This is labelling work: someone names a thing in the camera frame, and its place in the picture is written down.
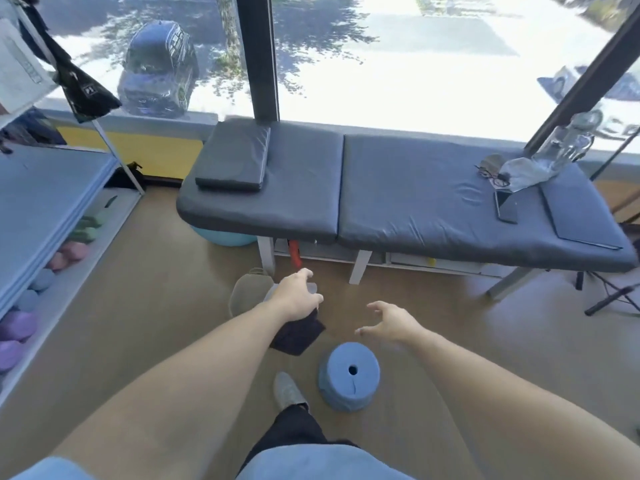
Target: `hand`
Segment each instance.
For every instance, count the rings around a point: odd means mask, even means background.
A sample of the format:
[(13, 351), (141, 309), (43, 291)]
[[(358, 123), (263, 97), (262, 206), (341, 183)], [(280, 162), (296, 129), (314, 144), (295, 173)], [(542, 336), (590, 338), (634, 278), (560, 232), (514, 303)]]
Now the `hand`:
[(375, 337), (406, 344), (412, 337), (424, 331), (420, 323), (416, 322), (404, 308), (384, 301), (376, 301), (367, 305), (382, 317), (382, 322), (375, 326), (364, 326), (356, 330), (361, 337)]
[(284, 278), (267, 301), (276, 307), (276, 313), (284, 322), (301, 320), (324, 301), (321, 294), (307, 290), (307, 280), (314, 274), (307, 268)]

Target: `teal exercise ball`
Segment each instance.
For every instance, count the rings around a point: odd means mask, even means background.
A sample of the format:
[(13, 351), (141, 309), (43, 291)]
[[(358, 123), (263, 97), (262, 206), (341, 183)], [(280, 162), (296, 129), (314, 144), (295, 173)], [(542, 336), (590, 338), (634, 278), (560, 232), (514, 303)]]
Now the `teal exercise ball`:
[(254, 235), (247, 234), (235, 234), (233, 232), (220, 232), (217, 230), (200, 229), (199, 227), (191, 226), (196, 233), (204, 237), (207, 241), (213, 242), (219, 246), (227, 246), (230, 248), (238, 246), (246, 246), (258, 240)]

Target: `car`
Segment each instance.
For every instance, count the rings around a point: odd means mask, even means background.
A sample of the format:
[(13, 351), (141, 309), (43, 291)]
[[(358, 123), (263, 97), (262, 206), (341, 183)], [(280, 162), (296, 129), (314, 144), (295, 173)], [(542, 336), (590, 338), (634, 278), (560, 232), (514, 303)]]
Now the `car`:
[(179, 118), (199, 77), (196, 51), (176, 22), (155, 20), (133, 35), (118, 83), (126, 112), (137, 116)]
[[(587, 71), (587, 64), (568, 64), (553, 78), (551, 92), (561, 100)], [(640, 126), (640, 67), (631, 68), (594, 107), (600, 115), (596, 132), (624, 139)]]

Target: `yellow wall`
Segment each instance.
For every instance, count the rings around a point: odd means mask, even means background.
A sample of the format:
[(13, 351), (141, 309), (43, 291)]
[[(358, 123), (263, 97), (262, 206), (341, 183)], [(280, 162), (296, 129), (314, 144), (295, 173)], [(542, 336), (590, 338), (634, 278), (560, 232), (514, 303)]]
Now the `yellow wall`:
[[(96, 131), (68, 126), (58, 129), (71, 146), (107, 149)], [(202, 148), (201, 141), (192, 139), (110, 132), (107, 135), (125, 163), (136, 161), (142, 166), (142, 173), (153, 177), (186, 177)]]

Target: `smartphone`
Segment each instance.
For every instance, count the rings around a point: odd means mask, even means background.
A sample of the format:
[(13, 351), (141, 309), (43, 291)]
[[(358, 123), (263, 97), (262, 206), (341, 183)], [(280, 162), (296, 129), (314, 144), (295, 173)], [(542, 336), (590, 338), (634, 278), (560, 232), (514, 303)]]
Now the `smartphone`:
[(498, 212), (498, 220), (509, 224), (518, 223), (518, 205), (513, 193), (507, 190), (496, 190), (495, 209)]

